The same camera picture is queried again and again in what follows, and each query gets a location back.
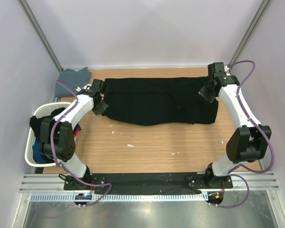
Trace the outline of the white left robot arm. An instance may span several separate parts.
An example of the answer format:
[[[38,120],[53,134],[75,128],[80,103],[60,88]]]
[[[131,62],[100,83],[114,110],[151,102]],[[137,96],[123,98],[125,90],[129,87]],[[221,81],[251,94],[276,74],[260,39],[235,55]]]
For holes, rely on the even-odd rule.
[[[75,185],[86,190],[92,186],[89,168],[76,155],[76,142],[73,131],[79,121],[90,111],[102,115],[108,108],[103,95],[106,90],[104,81],[94,79],[91,84],[73,93],[73,102],[64,111],[51,118],[44,118],[40,126],[41,154],[63,168],[75,179]]]

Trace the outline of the black t-shirt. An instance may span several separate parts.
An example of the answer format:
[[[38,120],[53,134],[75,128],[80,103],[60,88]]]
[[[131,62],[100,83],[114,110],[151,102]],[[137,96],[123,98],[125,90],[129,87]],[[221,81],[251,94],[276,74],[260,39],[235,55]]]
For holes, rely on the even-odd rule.
[[[212,124],[218,101],[204,101],[199,90],[207,77],[107,78],[104,115],[141,126],[167,123]]]

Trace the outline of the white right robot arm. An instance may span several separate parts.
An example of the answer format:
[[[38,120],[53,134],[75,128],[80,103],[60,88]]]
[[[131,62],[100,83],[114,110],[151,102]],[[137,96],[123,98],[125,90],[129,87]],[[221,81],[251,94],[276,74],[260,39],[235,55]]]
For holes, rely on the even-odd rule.
[[[243,167],[248,171],[247,163],[264,158],[270,151],[271,162],[264,170],[270,171],[274,164],[275,151],[270,137],[271,128],[262,125],[249,108],[243,94],[242,82],[230,73],[232,66],[222,62],[208,65],[209,81],[199,90],[199,95],[207,102],[212,103],[217,97],[221,99],[231,117],[234,133],[226,144],[226,155],[208,165],[203,176],[209,188],[219,188],[230,180],[232,171]]]

